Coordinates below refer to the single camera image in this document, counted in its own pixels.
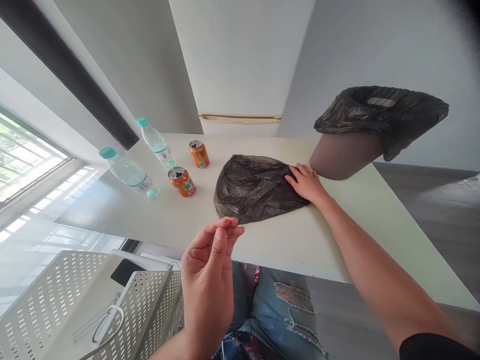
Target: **white table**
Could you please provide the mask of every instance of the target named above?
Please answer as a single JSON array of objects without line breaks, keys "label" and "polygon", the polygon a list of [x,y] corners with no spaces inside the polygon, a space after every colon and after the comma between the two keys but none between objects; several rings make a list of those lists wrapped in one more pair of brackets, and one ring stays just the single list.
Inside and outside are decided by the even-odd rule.
[{"label": "white table", "polygon": [[[153,200],[143,199],[109,171],[56,222],[77,228],[184,250],[197,232],[217,219],[213,198],[218,176],[233,154],[261,155],[287,164],[308,164],[316,141],[278,137],[213,137],[165,134],[177,164],[197,186],[181,197],[164,168],[141,140],[129,156],[160,187]],[[205,143],[210,165],[195,167],[189,142]],[[321,179],[326,190],[436,301],[480,311],[450,266],[423,233],[373,165],[348,180]],[[351,283],[340,251],[323,216],[313,205],[245,225],[234,260],[313,277]]]}]

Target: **white metal rack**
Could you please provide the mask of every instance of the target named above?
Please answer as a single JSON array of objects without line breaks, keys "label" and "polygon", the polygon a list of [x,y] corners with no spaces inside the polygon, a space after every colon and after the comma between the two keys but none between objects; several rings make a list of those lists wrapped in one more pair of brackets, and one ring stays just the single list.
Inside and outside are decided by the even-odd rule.
[{"label": "white metal rack", "polygon": [[[183,316],[180,271],[136,271],[123,287],[110,278],[121,260],[60,252],[0,318],[0,360],[80,359],[120,325],[92,359],[147,360]],[[123,324],[118,311],[103,321],[113,304],[123,309]]]}]

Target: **bottle cap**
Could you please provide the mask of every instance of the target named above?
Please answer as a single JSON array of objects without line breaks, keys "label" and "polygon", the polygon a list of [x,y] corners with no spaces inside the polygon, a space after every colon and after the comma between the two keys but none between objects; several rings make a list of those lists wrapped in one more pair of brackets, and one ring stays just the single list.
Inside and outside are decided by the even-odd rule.
[{"label": "bottle cap", "polygon": [[141,127],[144,127],[144,126],[147,126],[149,124],[149,122],[147,121],[146,118],[144,117],[139,117],[136,122],[138,123],[138,125],[140,125]]},{"label": "bottle cap", "polygon": [[98,152],[100,156],[104,159],[111,159],[115,155],[117,155],[117,152],[113,150],[111,147],[104,147],[102,150]]}]

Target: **jeans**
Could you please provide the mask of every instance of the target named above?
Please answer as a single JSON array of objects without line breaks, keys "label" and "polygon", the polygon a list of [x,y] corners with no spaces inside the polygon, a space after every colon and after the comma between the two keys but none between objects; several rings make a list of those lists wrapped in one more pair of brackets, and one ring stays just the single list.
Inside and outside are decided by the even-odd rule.
[{"label": "jeans", "polygon": [[305,276],[262,267],[248,314],[241,264],[233,261],[234,311],[227,336],[249,332],[287,360],[329,359],[315,333]]}]

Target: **wire handle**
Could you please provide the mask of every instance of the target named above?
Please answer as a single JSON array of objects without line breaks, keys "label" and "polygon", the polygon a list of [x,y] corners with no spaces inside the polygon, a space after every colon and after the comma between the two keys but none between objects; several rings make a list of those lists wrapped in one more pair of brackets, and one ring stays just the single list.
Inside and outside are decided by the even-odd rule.
[{"label": "wire handle", "polygon": [[[108,310],[107,310],[107,313],[105,314],[105,316],[107,316],[109,314],[109,311],[110,309],[114,309],[114,310],[117,310],[119,313],[120,313],[120,324],[118,325],[118,328],[115,330],[115,332],[107,339],[105,340],[104,342],[102,342],[100,345],[98,345],[97,348],[94,348],[92,351],[90,351],[89,353],[87,353],[86,355],[84,355],[83,357],[79,358],[78,360],[88,360],[89,358],[91,358],[93,355],[95,355],[96,353],[98,353],[100,350],[102,350],[105,346],[107,346],[113,339],[114,337],[117,336],[117,334],[120,332],[120,330],[122,329],[122,326],[124,325],[124,322],[125,322],[125,312],[124,310],[120,307],[120,306],[117,306],[117,305],[111,305],[108,307]],[[96,343],[97,341],[95,340],[95,335],[97,334],[97,331],[99,330],[100,328],[100,325],[102,324],[103,322],[103,319],[102,321],[100,321],[100,323],[98,324],[98,326],[96,327],[95,329],[95,332],[93,333],[93,337],[92,337],[92,342],[93,343]]]}]

